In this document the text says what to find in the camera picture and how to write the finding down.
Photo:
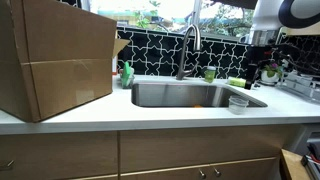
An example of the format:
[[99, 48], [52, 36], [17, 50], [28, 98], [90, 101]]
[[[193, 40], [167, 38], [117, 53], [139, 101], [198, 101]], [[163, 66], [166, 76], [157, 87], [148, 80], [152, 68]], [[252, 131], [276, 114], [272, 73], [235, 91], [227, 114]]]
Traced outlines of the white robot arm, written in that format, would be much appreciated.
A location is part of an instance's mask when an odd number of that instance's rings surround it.
[[249, 33], [245, 88], [250, 90], [282, 27], [303, 29], [320, 21], [320, 0], [258, 0]]

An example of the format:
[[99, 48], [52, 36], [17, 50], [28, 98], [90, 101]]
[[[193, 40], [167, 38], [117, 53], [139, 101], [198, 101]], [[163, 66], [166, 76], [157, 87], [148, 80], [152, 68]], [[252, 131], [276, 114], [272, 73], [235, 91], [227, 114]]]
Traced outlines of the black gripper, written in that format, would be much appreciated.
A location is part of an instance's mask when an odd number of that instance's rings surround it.
[[257, 80], [261, 81], [261, 71], [265, 65], [271, 63], [277, 63], [278, 65], [280, 65], [280, 62], [273, 59], [271, 57], [271, 54], [272, 48], [270, 46], [251, 45], [248, 48], [248, 52], [246, 55], [248, 66], [245, 79], [252, 83], [251, 88], [254, 86]]

